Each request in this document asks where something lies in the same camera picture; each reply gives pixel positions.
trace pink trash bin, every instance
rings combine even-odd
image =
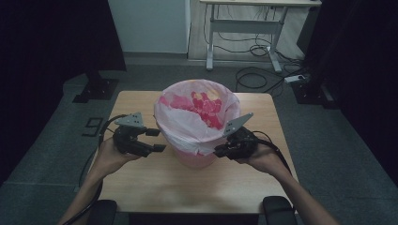
[[[225,123],[240,116],[239,100],[225,86],[207,80],[178,82],[166,88],[155,103],[161,133],[187,167],[205,168],[217,158],[212,152]]]

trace black curtain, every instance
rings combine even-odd
[[[86,71],[126,70],[106,0],[0,3],[1,182]]]
[[[328,0],[305,60],[396,185],[397,40],[396,1]]]

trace human hand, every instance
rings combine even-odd
[[[281,159],[276,155],[273,149],[263,144],[259,144],[257,150],[248,158],[236,160],[238,163],[246,163],[253,166],[257,171],[268,173],[276,178],[289,175],[289,171],[284,167]]]
[[[90,173],[97,179],[103,179],[119,170],[127,162],[138,158],[140,157],[133,154],[121,154],[114,144],[114,139],[110,138],[100,145]]]

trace gray floor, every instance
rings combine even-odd
[[[240,69],[234,65],[207,72],[202,62],[185,66],[150,62],[129,65],[127,73],[106,71],[102,76],[120,80],[116,92],[162,90],[187,79],[208,79],[235,90],[235,73]],[[277,81],[271,75],[268,79],[269,85]],[[55,224],[74,197],[84,161],[97,142],[97,138],[82,136],[93,131],[84,128],[86,121],[108,118],[116,98],[72,103],[85,82],[85,76],[79,76],[65,84],[65,95],[52,119],[1,186],[0,224]],[[253,90],[240,87],[239,91]],[[397,187],[339,110],[299,105],[287,84],[274,101],[304,187],[343,224],[398,223]],[[115,224],[126,224],[127,219],[126,214],[118,214]]]

